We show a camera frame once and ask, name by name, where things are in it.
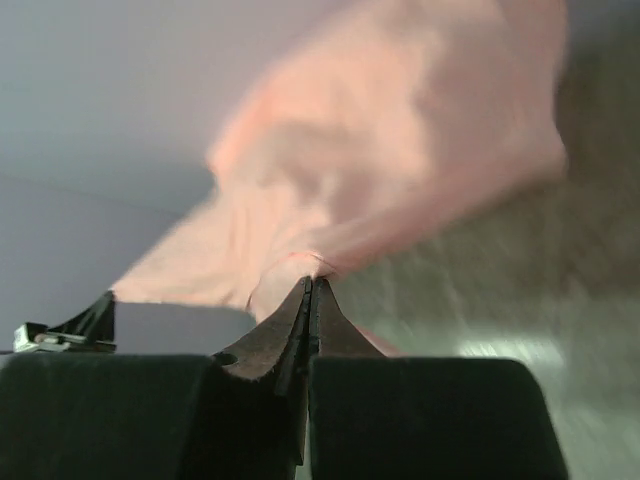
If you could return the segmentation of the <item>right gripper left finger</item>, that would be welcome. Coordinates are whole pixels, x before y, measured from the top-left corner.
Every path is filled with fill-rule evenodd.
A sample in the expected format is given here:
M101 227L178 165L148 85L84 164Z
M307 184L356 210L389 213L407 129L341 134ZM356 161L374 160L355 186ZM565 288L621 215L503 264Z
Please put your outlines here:
M313 282L296 283L249 333L213 356L207 479L293 479L303 463Z

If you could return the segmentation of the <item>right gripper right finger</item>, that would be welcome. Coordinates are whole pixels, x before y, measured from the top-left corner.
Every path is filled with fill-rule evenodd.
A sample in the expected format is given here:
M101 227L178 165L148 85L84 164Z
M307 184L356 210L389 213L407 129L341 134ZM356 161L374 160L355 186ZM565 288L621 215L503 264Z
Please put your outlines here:
M317 280L309 318L316 479L564 479L542 390L507 358L387 357Z

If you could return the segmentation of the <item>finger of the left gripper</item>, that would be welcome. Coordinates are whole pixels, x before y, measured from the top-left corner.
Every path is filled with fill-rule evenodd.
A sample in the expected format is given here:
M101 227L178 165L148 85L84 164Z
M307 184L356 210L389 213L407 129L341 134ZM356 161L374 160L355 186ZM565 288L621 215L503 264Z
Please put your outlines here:
M72 319L47 330L69 352L114 353L116 298L111 290Z

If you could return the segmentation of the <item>salmon pink t-shirt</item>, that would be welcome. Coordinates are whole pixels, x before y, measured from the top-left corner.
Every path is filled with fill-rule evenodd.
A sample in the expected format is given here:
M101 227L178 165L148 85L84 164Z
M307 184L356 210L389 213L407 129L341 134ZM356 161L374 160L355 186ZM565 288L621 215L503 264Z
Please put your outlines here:
M264 320L566 164L563 1L361 1L279 60L211 146L215 192L113 287Z

